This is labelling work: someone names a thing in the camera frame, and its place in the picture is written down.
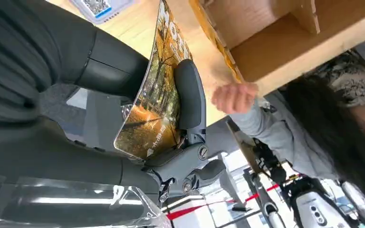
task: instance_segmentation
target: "floral patterned top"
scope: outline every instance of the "floral patterned top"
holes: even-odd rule
[[[355,52],[347,51],[305,74],[310,75],[326,80],[345,99],[345,106],[365,105],[365,65]]]

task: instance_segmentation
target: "metal screw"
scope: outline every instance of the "metal screw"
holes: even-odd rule
[[[208,148],[207,147],[200,148],[200,150],[199,150],[199,158],[201,160],[205,160],[207,153],[208,153]]]
[[[162,196],[160,197],[160,199],[159,199],[159,201],[160,201],[161,203],[166,202],[166,200],[167,200],[167,196],[166,196],[166,195],[162,195]]]
[[[182,185],[182,189],[184,190],[184,192],[189,192],[192,189],[191,183],[190,182],[186,182]]]

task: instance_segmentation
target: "red stripe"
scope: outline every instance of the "red stripe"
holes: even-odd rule
[[[196,206],[196,207],[192,207],[192,208],[187,208],[187,209],[179,210],[179,211],[176,211],[176,212],[173,212],[173,213],[168,214],[167,217],[169,218],[169,220],[174,220],[174,219],[176,219],[178,217],[181,217],[183,215],[186,215],[188,213],[191,213],[191,212],[195,211],[196,209],[201,208],[203,206],[206,206],[206,204],[205,205],[201,205],[201,206]]]
[[[267,192],[268,192],[268,191],[271,191],[271,190],[273,190],[273,189],[276,189],[276,188],[278,188],[278,187],[279,187],[279,185],[278,185],[278,184],[275,184],[275,185],[273,185],[272,187],[267,188]],[[252,195],[252,196],[250,196],[250,197],[246,198],[246,199],[245,199],[245,202],[248,202],[248,201],[250,201],[250,200],[252,200],[252,199],[255,199],[255,198],[257,198],[258,196],[259,196],[259,195],[258,195],[258,193],[256,193],[256,194],[254,194],[254,195]],[[234,202],[235,202],[235,200],[232,200],[232,199],[231,199],[231,200],[227,200],[227,201],[218,201],[218,202],[210,203],[210,204],[208,204],[208,205],[215,204],[215,203],[222,203],[222,202],[234,203]],[[206,205],[207,205],[207,204],[204,204],[204,205],[201,205],[201,206],[192,207],[192,208],[187,208],[187,209],[183,209],[183,210],[179,210],[179,211],[176,211],[176,212],[173,212],[173,213],[168,214],[168,215],[167,215],[167,217],[168,217],[168,219],[169,219],[169,220],[174,220],[174,219],[176,219],[176,218],[179,218],[179,217],[181,217],[181,216],[183,216],[183,215],[186,215],[186,214],[188,214],[188,213],[191,213],[191,212],[195,211],[196,209],[199,209],[199,208],[201,208],[201,207],[203,207],[203,206],[206,206]]]

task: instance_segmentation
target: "light wood surface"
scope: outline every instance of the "light wood surface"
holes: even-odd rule
[[[215,0],[207,10],[231,49],[288,14],[295,3],[294,0]]]
[[[82,17],[69,0],[49,0],[49,2]],[[188,1],[167,0],[167,3],[182,30],[201,75],[207,102],[207,125],[210,125],[225,116],[211,104],[213,91],[220,85],[233,82],[234,78],[221,53],[204,34]],[[149,58],[158,8],[159,0],[137,0],[136,4],[98,27]]]
[[[316,8],[318,35],[286,15],[231,50],[244,79],[256,82],[260,95],[365,41],[365,0],[316,0]]]
[[[299,0],[298,6],[291,13],[307,31],[313,34],[320,33],[315,0]]]

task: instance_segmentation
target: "long dark hair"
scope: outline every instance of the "long dark hair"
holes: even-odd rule
[[[318,76],[289,83],[285,97],[294,117],[327,153],[341,178],[365,194],[365,130],[341,105],[343,98]]]

